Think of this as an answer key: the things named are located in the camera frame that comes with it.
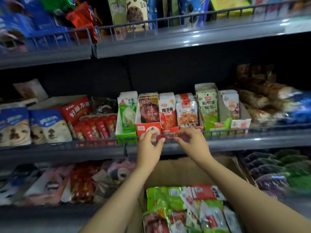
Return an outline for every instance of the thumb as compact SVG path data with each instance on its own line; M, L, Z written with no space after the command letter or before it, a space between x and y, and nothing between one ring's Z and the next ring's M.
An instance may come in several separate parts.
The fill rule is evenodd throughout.
M177 144L184 150L188 145L187 142L184 142L180 137L174 136L173 139L177 142Z
M162 151L162 148L163 148L164 142L165 142L165 137L161 138L161 139L158 141L157 145L155 146L155 149L156 149L157 151L161 152L161 151Z

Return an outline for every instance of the forearm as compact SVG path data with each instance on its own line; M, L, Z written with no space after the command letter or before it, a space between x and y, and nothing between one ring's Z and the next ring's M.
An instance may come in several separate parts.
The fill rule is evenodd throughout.
M123 233L151 171L137 168L80 233Z
M256 232L310 232L307 218L252 186L210 155L196 163Z

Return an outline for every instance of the brown cardboard box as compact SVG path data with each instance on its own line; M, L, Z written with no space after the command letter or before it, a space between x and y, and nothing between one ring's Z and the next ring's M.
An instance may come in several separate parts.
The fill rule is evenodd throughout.
M240 167L228 156L216 156L215 159L226 168L245 179ZM156 186L190 186L213 185L213 181L191 159L159 161L147 179L141 191L132 218L127 227L127 233L144 232L142 227L142 214L146 211L146 189Z

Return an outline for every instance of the person's left hand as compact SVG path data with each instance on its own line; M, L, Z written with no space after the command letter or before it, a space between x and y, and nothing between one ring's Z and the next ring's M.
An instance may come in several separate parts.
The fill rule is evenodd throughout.
M151 137L158 131L150 130L140 136L137 150L136 168L144 168L150 173L158 163L165 138L158 140L156 146L151 143Z

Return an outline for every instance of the person's right hand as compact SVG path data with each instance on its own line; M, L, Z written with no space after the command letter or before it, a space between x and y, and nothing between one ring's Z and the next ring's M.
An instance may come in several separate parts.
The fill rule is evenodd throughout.
M185 128L175 134L177 137L173 137L173 139L193 161L201 161L207 157L212 157L208 143L201 131L195 128ZM188 137L189 142L183 141L180 136Z

